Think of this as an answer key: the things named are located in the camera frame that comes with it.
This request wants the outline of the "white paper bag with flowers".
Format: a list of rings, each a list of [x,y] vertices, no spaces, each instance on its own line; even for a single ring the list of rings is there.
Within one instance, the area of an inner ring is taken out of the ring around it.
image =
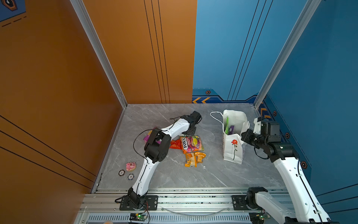
[[[241,140],[242,133],[250,127],[246,114],[242,111],[224,110],[211,112],[210,116],[222,125],[223,135],[223,158],[225,161],[242,164],[244,158],[245,143]],[[229,127],[235,126],[232,135],[225,134],[226,118],[229,117]]]

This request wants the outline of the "large green chips bag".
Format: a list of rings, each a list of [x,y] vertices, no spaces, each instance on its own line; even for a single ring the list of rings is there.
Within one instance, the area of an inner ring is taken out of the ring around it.
[[[229,135],[229,117],[226,118],[225,134]]]

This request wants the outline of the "purple snack bag white label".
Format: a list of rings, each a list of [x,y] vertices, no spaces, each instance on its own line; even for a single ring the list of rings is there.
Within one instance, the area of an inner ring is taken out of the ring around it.
[[[229,129],[228,129],[227,134],[232,135],[234,133],[234,129],[235,129],[235,126],[230,126]]]

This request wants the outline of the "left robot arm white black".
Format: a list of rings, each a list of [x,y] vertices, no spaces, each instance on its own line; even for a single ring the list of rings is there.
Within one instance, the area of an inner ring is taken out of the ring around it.
[[[144,203],[150,181],[159,163],[166,158],[171,140],[180,134],[195,134],[196,125],[199,124],[201,118],[200,113],[194,111],[190,115],[178,117],[178,120],[168,127],[152,129],[144,147],[145,152],[142,155],[144,163],[139,177],[128,190],[128,197],[134,204],[141,205]]]

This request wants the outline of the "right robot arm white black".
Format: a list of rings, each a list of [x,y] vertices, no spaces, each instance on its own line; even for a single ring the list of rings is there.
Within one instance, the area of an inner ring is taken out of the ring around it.
[[[294,210],[291,211],[274,199],[264,187],[251,187],[247,191],[246,201],[249,209],[261,208],[279,224],[332,224],[303,172],[298,154],[291,144],[279,142],[278,135],[254,133],[248,129],[242,134],[242,141],[255,149],[263,149],[267,158],[281,175],[290,195]]]

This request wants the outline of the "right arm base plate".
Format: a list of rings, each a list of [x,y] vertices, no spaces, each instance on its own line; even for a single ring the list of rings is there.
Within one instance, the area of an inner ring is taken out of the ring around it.
[[[231,199],[234,211],[249,210],[246,195],[232,195]]]

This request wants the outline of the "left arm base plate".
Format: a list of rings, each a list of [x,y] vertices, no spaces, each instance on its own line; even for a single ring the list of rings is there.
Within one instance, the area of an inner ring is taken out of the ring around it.
[[[146,195],[139,199],[131,199],[129,196],[124,196],[121,199],[119,209],[121,211],[156,211],[158,207],[158,196]]]

